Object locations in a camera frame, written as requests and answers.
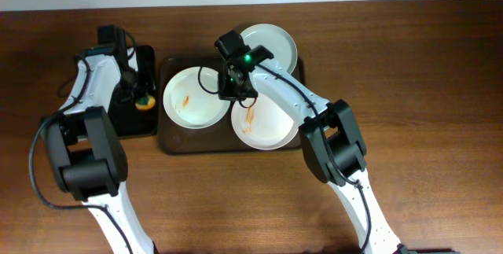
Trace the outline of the green and yellow sponge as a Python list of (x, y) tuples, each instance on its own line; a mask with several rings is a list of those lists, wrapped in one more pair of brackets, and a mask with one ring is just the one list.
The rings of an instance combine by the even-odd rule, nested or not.
[(156, 99), (152, 95), (146, 94), (144, 97), (137, 99), (134, 105), (139, 111), (149, 111), (155, 107)]

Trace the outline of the white plate small stain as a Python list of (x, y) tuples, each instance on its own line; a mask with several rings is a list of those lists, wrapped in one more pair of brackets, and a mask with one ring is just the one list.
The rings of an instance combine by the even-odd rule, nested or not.
[(191, 67), (175, 74), (164, 88), (163, 108), (177, 125), (189, 129), (210, 127), (220, 121), (230, 107), (230, 101), (223, 101), (216, 91), (218, 73), (207, 67)]

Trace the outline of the white plate large stain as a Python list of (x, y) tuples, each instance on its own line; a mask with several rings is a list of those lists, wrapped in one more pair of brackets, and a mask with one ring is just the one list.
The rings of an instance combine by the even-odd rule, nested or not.
[(259, 95), (255, 104), (247, 99), (243, 108), (235, 102), (231, 110), (231, 124), (237, 137), (246, 145), (260, 150), (279, 149), (297, 134), (296, 123), (283, 109), (265, 95)]

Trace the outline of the pale blue plate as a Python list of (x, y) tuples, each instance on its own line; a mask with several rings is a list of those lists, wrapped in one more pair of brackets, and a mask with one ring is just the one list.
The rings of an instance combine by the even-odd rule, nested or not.
[(292, 74), (297, 65), (298, 50), (294, 39), (286, 30), (273, 24), (255, 24), (240, 33), (244, 43), (251, 48), (266, 47), (273, 55), (267, 64)]

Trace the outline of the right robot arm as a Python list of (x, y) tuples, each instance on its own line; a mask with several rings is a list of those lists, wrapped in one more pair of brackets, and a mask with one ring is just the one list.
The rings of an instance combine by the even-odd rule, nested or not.
[(367, 148), (351, 107), (307, 89), (288, 73), (266, 65), (273, 54), (264, 46), (251, 48), (240, 34), (229, 31), (215, 47), (223, 59), (218, 96), (244, 101), (267, 96), (297, 125), (303, 158), (311, 173), (329, 185), (340, 199), (358, 236), (362, 253), (404, 253), (369, 181)]

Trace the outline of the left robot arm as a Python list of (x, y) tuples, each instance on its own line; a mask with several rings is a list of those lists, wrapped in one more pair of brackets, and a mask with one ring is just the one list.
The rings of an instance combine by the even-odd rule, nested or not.
[(37, 198), (58, 211), (87, 210), (97, 220), (114, 253), (155, 253), (127, 191), (123, 138), (156, 130), (155, 56), (132, 34), (100, 26), (97, 45), (74, 57), (77, 67), (64, 104), (42, 119), (31, 147), (43, 140), (58, 188), (74, 204), (49, 202), (35, 178), (35, 152), (28, 155), (31, 186)]

